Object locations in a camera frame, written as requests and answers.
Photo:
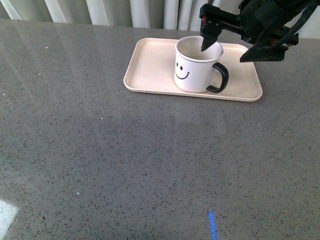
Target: gray countertop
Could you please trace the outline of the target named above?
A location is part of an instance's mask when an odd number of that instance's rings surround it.
[[[320,239],[320,40],[255,63],[256,102],[126,89],[137,41],[198,34],[0,20],[5,240],[210,240],[209,211],[217,240]]]

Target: white curtain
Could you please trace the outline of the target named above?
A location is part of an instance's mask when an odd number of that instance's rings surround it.
[[[200,30],[203,4],[238,14],[242,0],[0,0],[0,18],[171,30]],[[299,31],[320,39],[320,7]]]

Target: black mug handle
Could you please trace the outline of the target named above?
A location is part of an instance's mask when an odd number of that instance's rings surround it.
[[[228,84],[228,80],[229,80],[229,72],[228,72],[227,68],[225,66],[223,66],[220,62],[216,62],[215,64],[212,65],[212,67],[217,69],[222,75],[221,86],[218,88],[218,87],[210,85],[206,89],[210,92],[217,94],[226,88],[226,86]]]

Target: blue light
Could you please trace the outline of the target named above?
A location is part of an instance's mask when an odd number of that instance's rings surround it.
[[[215,222],[214,222],[214,218],[212,216],[212,212],[211,211],[209,211],[209,218],[210,218],[210,222],[211,222],[212,238],[213,238],[213,240],[217,240],[216,230],[215,230]]]

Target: black robotic arm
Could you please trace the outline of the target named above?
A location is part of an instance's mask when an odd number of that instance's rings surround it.
[[[200,9],[201,51],[214,44],[222,30],[241,35],[253,46],[240,58],[240,62],[282,61],[285,51],[299,42],[295,34],[320,5],[320,0],[243,0],[240,14],[235,15],[205,4]],[[285,24],[295,16],[300,19],[292,28]]]

